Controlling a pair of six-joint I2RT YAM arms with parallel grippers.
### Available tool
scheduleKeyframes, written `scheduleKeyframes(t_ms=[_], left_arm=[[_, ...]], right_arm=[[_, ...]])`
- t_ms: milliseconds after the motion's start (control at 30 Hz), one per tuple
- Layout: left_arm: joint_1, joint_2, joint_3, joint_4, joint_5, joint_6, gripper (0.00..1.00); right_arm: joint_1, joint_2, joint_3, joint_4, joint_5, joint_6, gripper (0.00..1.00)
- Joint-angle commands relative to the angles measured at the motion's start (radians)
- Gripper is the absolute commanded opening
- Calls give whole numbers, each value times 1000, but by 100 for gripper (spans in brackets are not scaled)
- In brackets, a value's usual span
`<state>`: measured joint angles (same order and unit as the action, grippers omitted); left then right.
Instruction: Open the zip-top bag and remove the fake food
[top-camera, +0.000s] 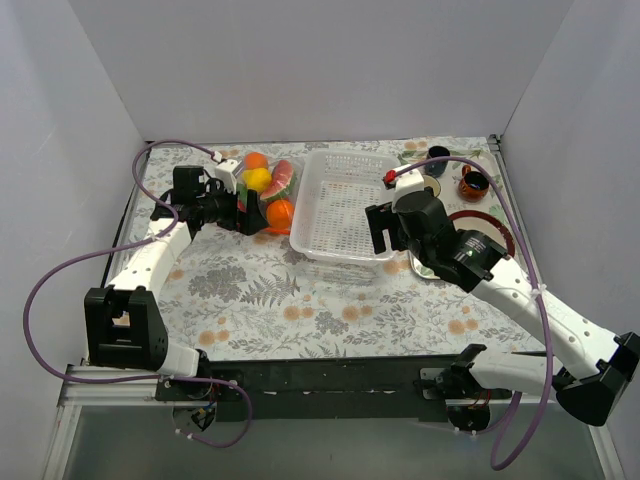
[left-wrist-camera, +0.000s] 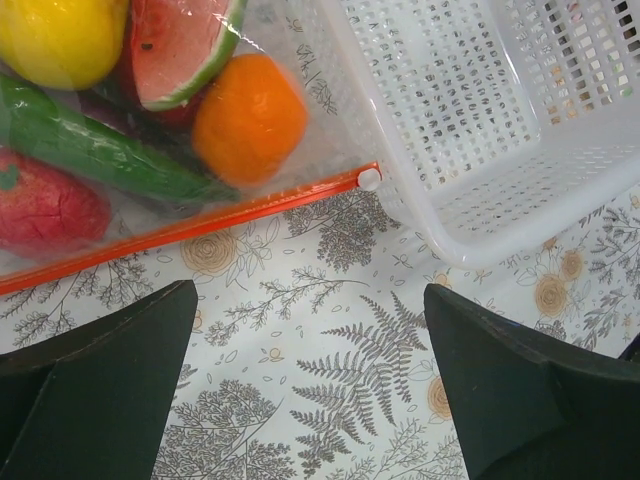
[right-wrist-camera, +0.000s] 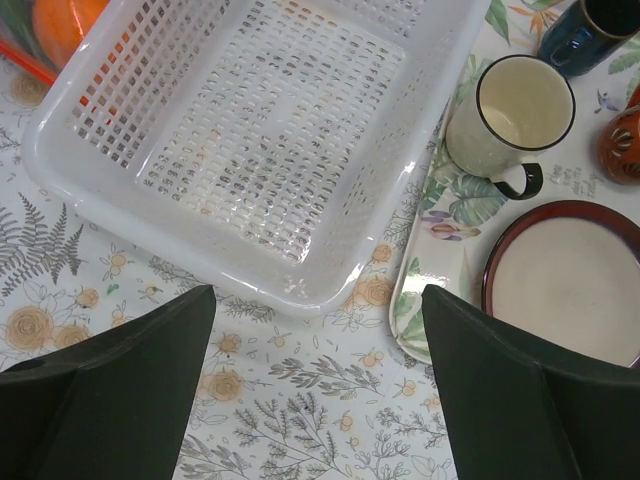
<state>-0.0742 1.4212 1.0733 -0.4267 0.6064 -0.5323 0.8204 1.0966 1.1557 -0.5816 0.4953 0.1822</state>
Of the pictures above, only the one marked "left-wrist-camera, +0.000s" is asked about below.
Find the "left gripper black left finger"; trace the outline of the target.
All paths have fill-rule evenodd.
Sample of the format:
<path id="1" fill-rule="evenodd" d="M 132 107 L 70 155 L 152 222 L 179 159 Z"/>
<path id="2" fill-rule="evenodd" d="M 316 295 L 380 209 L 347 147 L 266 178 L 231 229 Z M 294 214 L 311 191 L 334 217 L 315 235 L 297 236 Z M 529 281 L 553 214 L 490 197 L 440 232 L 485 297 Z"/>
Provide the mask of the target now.
<path id="1" fill-rule="evenodd" d="M 2 355 L 2 478 L 150 478 L 197 303 L 176 281 Z"/>

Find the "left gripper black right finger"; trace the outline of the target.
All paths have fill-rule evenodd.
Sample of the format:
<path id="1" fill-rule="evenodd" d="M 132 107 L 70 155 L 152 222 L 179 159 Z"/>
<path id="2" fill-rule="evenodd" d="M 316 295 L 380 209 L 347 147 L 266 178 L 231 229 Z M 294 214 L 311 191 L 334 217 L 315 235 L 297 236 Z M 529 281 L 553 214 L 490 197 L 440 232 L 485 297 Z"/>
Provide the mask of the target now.
<path id="1" fill-rule="evenodd" d="M 424 312 L 470 478 L 638 478 L 637 340 L 604 356 L 436 284 Z"/>

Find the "clear zip bag orange seal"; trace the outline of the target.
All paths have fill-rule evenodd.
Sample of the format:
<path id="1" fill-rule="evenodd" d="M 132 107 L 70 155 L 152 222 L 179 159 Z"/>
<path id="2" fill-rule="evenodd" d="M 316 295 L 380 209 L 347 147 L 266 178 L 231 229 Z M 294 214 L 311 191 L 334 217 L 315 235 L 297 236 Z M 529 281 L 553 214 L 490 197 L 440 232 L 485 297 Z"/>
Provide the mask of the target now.
<path id="1" fill-rule="evenodd" d="M 5 1 L 1 290 L 339 193 L 378 162 L 313 1 Z"/>

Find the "fake orange mandarin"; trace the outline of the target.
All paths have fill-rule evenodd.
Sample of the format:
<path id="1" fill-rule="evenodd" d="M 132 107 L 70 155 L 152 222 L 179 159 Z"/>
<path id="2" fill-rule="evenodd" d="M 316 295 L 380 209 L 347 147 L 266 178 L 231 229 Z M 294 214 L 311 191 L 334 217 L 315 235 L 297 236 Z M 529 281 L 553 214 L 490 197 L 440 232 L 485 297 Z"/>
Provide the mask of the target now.
<path id="1" fill-rule="evenodd" d="M 192 146 L 222 181 L 258 187 L 297 148 L 309 117 L 289 71 L 264 54 L 238 55 L 206 92 L 195 116 Z"/>

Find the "yellow fake lemon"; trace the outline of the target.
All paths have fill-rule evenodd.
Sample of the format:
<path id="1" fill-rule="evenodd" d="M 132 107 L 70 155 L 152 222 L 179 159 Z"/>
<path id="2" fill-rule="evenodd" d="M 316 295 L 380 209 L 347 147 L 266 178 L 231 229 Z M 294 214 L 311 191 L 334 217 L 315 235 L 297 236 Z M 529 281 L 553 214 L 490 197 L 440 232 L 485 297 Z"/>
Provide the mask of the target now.
<path id="1" fill-rule="evenodd" d="M 88 89 L 116 65 L 128 13 L 127 1 L 3 1 L 1 60 L 32 83 Z"/>

